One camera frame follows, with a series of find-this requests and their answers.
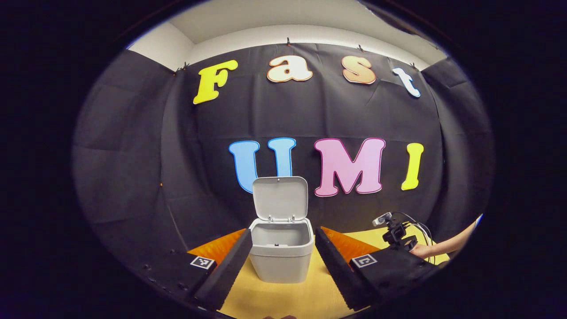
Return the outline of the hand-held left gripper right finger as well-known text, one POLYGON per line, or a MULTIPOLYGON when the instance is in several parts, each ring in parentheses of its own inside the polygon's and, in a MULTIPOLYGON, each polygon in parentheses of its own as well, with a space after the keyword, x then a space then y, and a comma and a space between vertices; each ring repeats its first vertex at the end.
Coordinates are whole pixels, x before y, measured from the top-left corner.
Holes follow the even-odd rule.
POLYGON ((407 246, 379 249, 326 227, 315 230, 315 246, 346 305, 355 311, 401 297, 440 270, 407 246))

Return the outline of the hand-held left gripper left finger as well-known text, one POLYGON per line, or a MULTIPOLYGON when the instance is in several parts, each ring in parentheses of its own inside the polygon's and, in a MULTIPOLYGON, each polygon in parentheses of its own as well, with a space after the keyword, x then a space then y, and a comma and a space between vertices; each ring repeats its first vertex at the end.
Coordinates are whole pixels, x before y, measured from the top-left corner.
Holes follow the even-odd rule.
POLYGON ((219 311, 251 248, 249 228, 190 228, 177 241, 148 234, 133 243, 133 269, 166 300, 219 311))

